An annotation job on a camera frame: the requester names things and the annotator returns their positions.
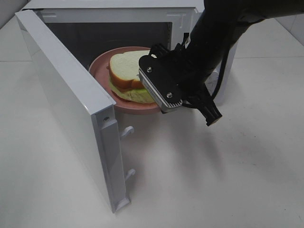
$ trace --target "pink plate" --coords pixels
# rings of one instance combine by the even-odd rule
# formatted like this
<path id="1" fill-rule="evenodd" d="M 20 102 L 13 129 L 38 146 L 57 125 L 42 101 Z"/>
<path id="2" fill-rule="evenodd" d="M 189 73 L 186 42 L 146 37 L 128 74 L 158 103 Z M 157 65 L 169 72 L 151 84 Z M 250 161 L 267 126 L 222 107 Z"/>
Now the pink plate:
<path id="1" fill-rule="evenodd" d="M 117 97 L 109 85 L 109 61 L 113 55 L 121 54 L 127 51 L 139 51 L 139 50 L 150 50 L 147 47 L 120 47 L 107 52 L 104 52 L 98 56 L 89 68 L 89 72 L 96 79 L 96 81 L 108 92 L 108 94 L 116 101 L 116 110 L 136 115 L 146 115 L 159 112 L 161 109 L 156 103 L 141 104 L 133 101 L 125 101 Z"/>

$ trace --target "bread crust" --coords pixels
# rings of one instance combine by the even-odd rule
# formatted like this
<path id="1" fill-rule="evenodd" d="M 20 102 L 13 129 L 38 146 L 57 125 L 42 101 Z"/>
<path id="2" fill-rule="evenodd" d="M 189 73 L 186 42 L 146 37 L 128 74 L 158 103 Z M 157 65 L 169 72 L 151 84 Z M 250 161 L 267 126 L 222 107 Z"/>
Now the bread crust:
<path id="1" fill-rule="evenodd" d="M 115 87 L 118 89 L 144 89 L 143 84 L 139 80 L 122 80 L 116 76 L 111 70 L 111 64 L 109 63 L 110 78 Z"/>

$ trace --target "open microwave door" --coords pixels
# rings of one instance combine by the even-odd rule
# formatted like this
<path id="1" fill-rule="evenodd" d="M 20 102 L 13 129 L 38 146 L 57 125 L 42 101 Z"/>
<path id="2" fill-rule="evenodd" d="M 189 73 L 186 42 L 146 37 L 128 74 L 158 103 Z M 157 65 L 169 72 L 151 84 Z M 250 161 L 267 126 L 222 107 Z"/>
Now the open microwave door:
<path id="1" fill-rule="evenodd" d="M 129 200 L 115 101 L 34 11 L 16 16 L 54 115 L 112 212 L 117 211 Z"/>

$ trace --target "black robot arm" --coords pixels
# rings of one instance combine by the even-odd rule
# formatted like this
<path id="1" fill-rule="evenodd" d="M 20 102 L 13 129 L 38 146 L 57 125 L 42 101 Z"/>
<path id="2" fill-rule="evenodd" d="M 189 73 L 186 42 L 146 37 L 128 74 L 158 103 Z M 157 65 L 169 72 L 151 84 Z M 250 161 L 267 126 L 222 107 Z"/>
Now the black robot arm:
<path id="1" fill-rule="evenodd" d="M 213 99 L 231 47 L 255 23 L 301 13 L 304 0 L 205 0 L 188 46 L 186 39 L 172 51 L 152 46 L 139 61 L 141 81 L 164 112 L 181 105 L 197 108 L 209 126 L 222 116 Z M 205 81 L 221 61 L 218 85 L 210 95 Z"/>

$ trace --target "bread slice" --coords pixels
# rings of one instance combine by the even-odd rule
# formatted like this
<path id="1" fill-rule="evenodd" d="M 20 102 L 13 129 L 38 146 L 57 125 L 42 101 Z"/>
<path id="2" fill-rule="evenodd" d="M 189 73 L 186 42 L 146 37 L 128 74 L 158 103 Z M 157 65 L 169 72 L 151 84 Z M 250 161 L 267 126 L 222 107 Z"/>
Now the bread slice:
<path id="1" fill-rule="evenodd" d="M 111 80 L 109 81 L 109 85 L 112 92 L 123 101 L 133 101 L 143 104 L 155 102 L 146 89 L 132 89 L 122 91 L 115 87 Z"/>
<path id="2" fill-rule="evenodd" d="M 109 63 L 110 78 L 114 86 L 121 89 L 143 89 L 138 77 L 138 61 L 148 55 L 149 50 L 128 51 L 111 57 Z"/>

